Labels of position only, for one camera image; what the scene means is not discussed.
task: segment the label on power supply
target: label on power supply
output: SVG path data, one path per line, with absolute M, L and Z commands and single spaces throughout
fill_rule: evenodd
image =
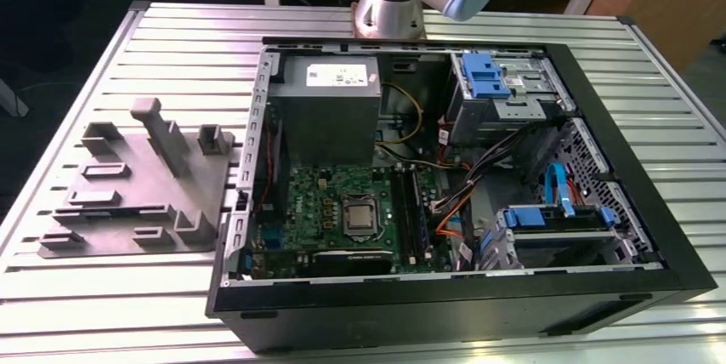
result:
M 313 64 L 307 67 L 307 86 L 367 86 L 365 65 Z

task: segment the grey holder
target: grey holder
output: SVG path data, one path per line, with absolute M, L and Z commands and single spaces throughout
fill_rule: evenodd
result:
M 188 147 L 179 142 L 184 138 L 176 124 L 167 125 L 161 119 L 160 111 L 161 102 L 157 98 L 137 98 L 133 101 L 132 117 L 144 123 L 149 143 L 167 163 L 171 175 L 179 177 L 189 171 L 183 156 Z
M 233 134 L 217 125 L 183 134 L 160 109 L 157 99 L 134 101 L 132 116 L 148 134 L 88 125 L 81 143 L 92 157 L 46 217 L 56 226 L 40 240 L 44 258 L 215 248 L 228 167 L 239 160 Z

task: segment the motherboard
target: motherboard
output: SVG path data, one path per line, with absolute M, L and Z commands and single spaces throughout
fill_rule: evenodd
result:
M 436 252 L 428 235 L 437 196 L 429 168 L 293 168 L 284 222 L 260 228 L 257 273 L 305 276 L 307 267 L 325 260 L 340 266 L 344 258 L 357 259 L 356 267 L 361 259 L 377 262 L 391 274 L 445 270 L 448 253 Z

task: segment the ram slot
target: ram slot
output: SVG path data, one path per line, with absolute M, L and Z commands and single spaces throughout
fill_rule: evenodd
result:
M 425 259 L 428 248 L 425 210 L 420 200 L 419 181 L 412 170 L 393 171 L 389 174 L 389 180 L 400 258 L 404 263 L 413 264 Z
M 389 193 L 396 221 L 400 261 L 403 264 L 409 264 L 411 258 L 413 258 L 411 232 L 408 231 L 412 216 L 408 214 L 408 207 L 405 206 L 405 176 L 403 171 L 395 170 L 389 173 Z
M 415 233 L 413 237 L 413 249 L 416 251 L 416 258 L 419 261 L 427 259 L 427 250 L 428 250 L 428 227 L 427 227 L 427 213 L 423 207 L 423 198 L 421 190 L 419 187 L 419 175 L 415 170 L 409 173 L 409 181 L 412 186 L 412 201 L 411 205 L 413 206 L 413 215 L 415 215 L 415 226 L 412 231 Z

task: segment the blue cable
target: blue cable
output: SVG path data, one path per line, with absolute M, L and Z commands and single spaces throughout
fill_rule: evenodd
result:
M 552 193 L 552 177 L 556 183 L 556 200 Z M 575 209 L 571 206 L 570 187 L 567 186 L 567 172 L 560 162 L 551 162 L 544 173 L 544 202 L 547 204 L 562 204 L 564 217 L 575 216 Z

